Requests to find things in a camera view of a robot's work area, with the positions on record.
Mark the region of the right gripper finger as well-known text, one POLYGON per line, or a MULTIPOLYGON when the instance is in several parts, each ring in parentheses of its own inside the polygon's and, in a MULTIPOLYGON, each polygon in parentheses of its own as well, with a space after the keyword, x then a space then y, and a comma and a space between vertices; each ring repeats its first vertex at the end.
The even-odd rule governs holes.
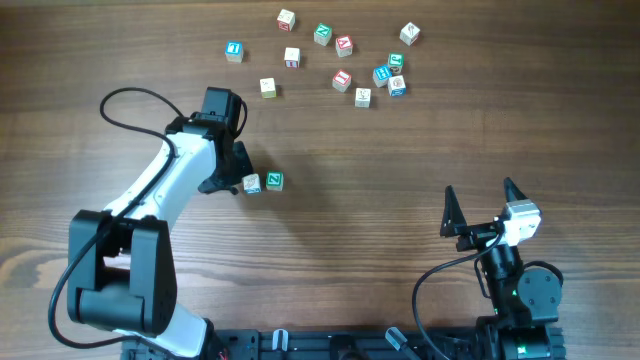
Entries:
POLYGON ((506 177, 504 179, 503 186, 507 202, 515 202, 528 199, 528 197, 517 187, 515 182, 510 177, 506 177))
POLYGON ((445 188, 444 199, 440 236, 455 237, 464 235, 467 230, 467 222, 452 185, 445 188))

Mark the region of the blue sided white block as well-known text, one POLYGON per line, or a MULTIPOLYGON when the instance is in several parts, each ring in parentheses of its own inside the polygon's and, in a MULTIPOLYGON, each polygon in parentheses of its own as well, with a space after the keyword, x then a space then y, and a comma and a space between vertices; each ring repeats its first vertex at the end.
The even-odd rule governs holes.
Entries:
POLYGON ((260 193, 262 191, 261 181, 258 174, 249 174, 242 178, 244 192, 247 194, 260 193))

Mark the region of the red sided block green N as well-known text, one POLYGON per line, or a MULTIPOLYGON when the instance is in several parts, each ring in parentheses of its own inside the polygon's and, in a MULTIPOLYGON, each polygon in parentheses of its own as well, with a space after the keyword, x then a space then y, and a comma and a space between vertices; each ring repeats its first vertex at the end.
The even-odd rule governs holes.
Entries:
POLYGON ((284 175, 282 172, 269 171, 266 175, 265 186, 270 191, 282 191, 284 187, 284 175))

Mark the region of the yellow sided white block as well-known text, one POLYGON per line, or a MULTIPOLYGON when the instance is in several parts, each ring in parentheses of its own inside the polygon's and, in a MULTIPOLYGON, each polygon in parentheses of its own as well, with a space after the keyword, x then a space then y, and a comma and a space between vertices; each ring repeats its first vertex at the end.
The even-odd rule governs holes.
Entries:
POLYGON ((264 99, 275 98, 277 89, 273 78, 263 78, 259 80, 261 96, 264 99))

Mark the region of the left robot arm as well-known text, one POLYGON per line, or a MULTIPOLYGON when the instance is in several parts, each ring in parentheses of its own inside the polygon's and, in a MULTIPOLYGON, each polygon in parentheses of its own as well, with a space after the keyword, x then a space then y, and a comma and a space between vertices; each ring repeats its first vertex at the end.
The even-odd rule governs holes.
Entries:
POLYGON ((225 359, 212 322, 177 302, 170 233, 195 193, 237 194, 253 167, 239 136, 247 105, 229 89, 209 87, 202 108, 176 114, 153 135, 162 147, 134 184, 101 211, 81 210, 69 226, 68 265, 51 296, 48 324, 62 294, 71 321, 110 331, 106 345, 144 348, 169 359, 225 359))

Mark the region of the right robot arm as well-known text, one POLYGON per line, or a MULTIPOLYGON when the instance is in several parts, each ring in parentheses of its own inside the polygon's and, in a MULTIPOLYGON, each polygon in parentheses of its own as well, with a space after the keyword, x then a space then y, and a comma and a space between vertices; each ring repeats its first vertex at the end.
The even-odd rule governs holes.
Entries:
POLYGON ((559 320, 563 275, 544 261, 523 262, 518 250, 536 234, 542 212, 511 179, 503 186, 501 214, 477 225, 466 222, 453 187, 445 188, 440 235, 456 237, 457 251, 478 254, 474 271, 494 308, 492 316, 477 319, 470 352, 475 359, 564 359, 564 336, 553 326, 559 320))

